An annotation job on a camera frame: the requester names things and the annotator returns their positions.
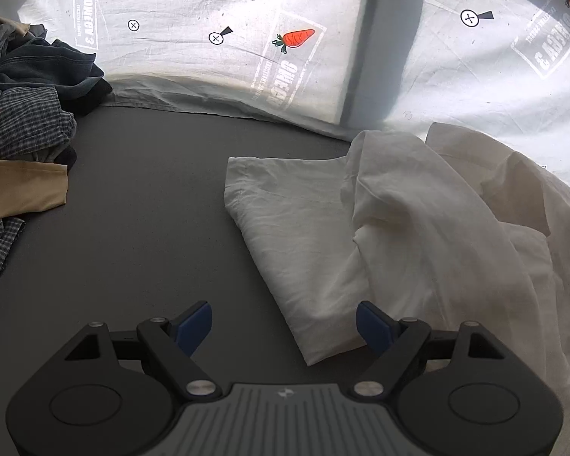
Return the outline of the tan beige garment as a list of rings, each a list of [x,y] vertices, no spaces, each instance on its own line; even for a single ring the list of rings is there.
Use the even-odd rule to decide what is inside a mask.
[[[62,206],[68,188],[66,165],[0,160],[0,218]]]

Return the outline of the white carrot print curtain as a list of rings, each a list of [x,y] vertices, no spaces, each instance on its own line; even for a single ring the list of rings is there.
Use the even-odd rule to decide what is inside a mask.
[[[570,186],[570,0],[0,0],[94,52],[117,99],[344,139],[488,134]]]

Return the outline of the dark blue denim garment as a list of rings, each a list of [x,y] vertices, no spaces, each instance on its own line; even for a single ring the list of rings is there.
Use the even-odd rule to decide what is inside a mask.
[[[86,116],[112,94],[94,54],[85,54],[43,34],[20,35],[11,24],[0,24],[0,96],[12,87],[52,87],[60,107]]]

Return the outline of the white cloth trousers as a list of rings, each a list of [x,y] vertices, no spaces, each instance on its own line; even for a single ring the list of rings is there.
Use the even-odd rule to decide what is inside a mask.
[[[308,364],[355,311],[486,326],[554,390],[570,455],[570,187],[473,130],[363,132],[343,158],[231,158],[225,207]]]

